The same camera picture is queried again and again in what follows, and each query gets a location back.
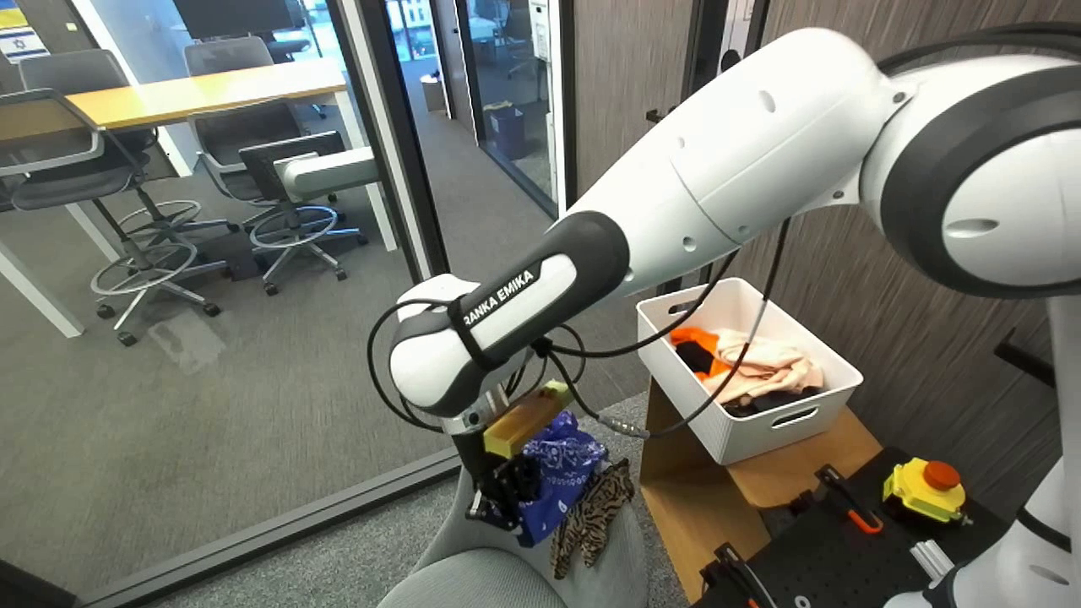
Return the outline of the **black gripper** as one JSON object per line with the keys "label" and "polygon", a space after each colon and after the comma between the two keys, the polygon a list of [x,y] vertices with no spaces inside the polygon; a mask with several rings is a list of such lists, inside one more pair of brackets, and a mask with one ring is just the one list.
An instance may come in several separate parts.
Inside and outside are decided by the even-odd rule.
{"label": "black gripper", "polygon": [[492,456],[483,448],[483,434],[465,434],[463,467],[473,483],[465,518],[517,530],[520,507],[541,495],[541,463],[529,456]]}

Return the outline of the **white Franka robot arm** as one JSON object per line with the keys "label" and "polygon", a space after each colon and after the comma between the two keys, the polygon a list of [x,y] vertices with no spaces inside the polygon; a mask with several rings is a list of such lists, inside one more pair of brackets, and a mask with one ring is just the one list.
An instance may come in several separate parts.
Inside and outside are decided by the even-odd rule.
{"label": "white Franka robot arm", "polygon": [[792,29],[648,129],[490,283],[402,295],[399,395],[470,432],[517,350],[622,291],[726,256],[788,215],[859,207],[930,281],[1052,308],[1060,459],[1008,533],[903,608],[1077,608],[1081,58],[1072,24],[1015,24],[875,60]]}

